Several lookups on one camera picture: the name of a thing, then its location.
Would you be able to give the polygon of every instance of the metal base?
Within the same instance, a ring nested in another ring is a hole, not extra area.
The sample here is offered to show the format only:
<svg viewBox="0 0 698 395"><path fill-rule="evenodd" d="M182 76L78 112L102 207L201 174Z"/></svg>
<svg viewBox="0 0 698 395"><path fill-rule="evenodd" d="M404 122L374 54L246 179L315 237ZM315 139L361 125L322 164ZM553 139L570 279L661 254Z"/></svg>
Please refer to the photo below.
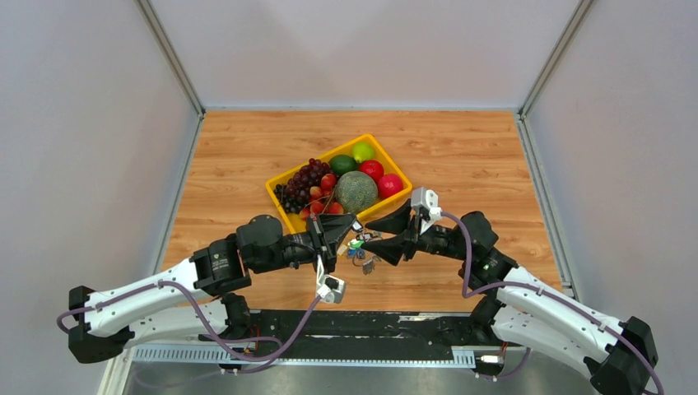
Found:
<svg viewBox="0 0 698 395"><path fill-rule="evenodd" d="M522 351L509 350L505 370L513 369ZM210 377L167 391L145 388L133 380L134 375L145 383L162 385L180 383L216 371L211 365L134 363L124 393L155 395L162 393L230 395L422 395L443 393L458 395L523 395L559 394L593 395L589 382L573 369L544 355L533 353L528 365L516 378L499 383L476 379L467 369L377 369L375 367L278 366L250 375Z"/></svg>

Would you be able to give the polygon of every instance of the bunch of grapes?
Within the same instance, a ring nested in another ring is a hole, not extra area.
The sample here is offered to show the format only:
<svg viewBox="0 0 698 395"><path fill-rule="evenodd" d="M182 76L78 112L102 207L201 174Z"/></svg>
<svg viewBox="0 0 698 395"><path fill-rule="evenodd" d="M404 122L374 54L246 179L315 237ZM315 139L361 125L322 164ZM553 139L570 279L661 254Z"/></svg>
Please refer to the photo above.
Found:
<svg viewBox="0 0 698 395"><path fill-rule="evenodd" d="M286 214L298 214L310 201L310 187L320 185L320 179L327 173L332 173L329 164L318 159L308 160L308 164L300 168L286 185L277 184L274 195L281 203Z"/></svg>

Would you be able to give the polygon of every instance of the white wall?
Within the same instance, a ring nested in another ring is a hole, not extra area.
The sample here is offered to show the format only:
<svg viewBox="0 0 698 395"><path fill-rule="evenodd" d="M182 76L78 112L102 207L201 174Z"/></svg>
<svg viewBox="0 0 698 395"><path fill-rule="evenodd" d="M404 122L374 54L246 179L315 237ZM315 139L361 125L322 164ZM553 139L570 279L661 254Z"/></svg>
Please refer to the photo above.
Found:
<svg viewBox="0 0 698 395"><path fill-rule="evenodd" d="M582 300L647 321L695 393L698 3L599 1L530 118Z"/></svg>
<svg viewBox="0 0 698 395"><path fill-rule="evenodd" d="M152 2L207 107L513 108L578 0Z"/></svg>
<svg viewBox="0 0 698 395"><path fill-rule="evenodd" d="M134 2L0 3L2 393L95 393L68 291L154 265L196 127Z"/></svg>

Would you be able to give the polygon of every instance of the green lime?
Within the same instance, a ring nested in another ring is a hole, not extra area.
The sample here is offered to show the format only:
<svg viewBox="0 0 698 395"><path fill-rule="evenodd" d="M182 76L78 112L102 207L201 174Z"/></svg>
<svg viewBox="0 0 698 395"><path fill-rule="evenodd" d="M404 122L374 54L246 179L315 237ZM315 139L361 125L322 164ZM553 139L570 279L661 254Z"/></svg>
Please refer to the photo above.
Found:
<svg viewBox="0 0 698 395"><path fill-rule="evenodd" d="M356 162L361 163L365 160L373 159L375 151L368 143L358 142L351 148L351 155L354 156Z"/></svg>

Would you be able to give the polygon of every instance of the white plastic casing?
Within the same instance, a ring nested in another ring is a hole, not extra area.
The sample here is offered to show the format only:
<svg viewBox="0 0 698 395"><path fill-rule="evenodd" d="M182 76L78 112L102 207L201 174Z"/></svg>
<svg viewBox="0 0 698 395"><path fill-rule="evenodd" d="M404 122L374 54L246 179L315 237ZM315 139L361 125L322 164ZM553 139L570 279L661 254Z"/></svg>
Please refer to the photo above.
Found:
<svg viewBox="0 0 698 395"><path fill-rule="evenodd" d="M216 334L220 334L227 328L227 312L223 303L215 301L201 304L199 307ZM197 313L191 307L173 307L162 310L132 322L129 329L135 333L135 337L126 343L127 348L159 339L176 339L208 334Z"/></svg>
<svg viewBox="0 0 698 395"><path fill-rule="evenodd" d="M95 306L95 304L99 302L110 300L115 296L123 295L141 286L157 284L160 280L178 282L187 288L187 290L192 293L194 299L197 300L209 296L203 290L194 289L194 282L198 280L196 267L194 263L190 262L187 258L169 270L136 281L127 286L122 286L115 290L93 292L90 294L90 300L85 303L85 306ZM140 318L157 313L184 301L186 301L184 295L171 286L154 288L131 296L125 300L120 300L103 309L95 309L87 312L85 313L85 322L89 323L91 326L89 331L91 335L107 337L115 334Z"/></svg>
<svg viewBox="0 0 698 395"><path fill-rule="evenodd" d="M571 366L586 379L591 378L589 369L584 364L586 350L530 314L506 306L495 316L492 331L503 342L530 347Z"/></svg>
<svg viewBox="0 0 698 395"><path fill-rule="evenodd" d="M523 267L512 269L504 281L523 282L552 294L557 294L599 319L607 328L612 328L618 333L622 332L622 328L619 325L620 320L618 318L601 314L565 296L551 286L538 280ZM527 290L517 286L506 286L497 291L497 299L509 306L514 306L520 311L531 314L558 333L563 333L565 337L575 341L575 343L584 350L587 356L596 360L598 363L603 362L608 356L606 345L610 344L615 346L617 339L610 333L602 331L599 327L592 324L589 320L577 314L569 307L551 298L539 295L539 293L540 292L537 293L534 290Z"/></svg>

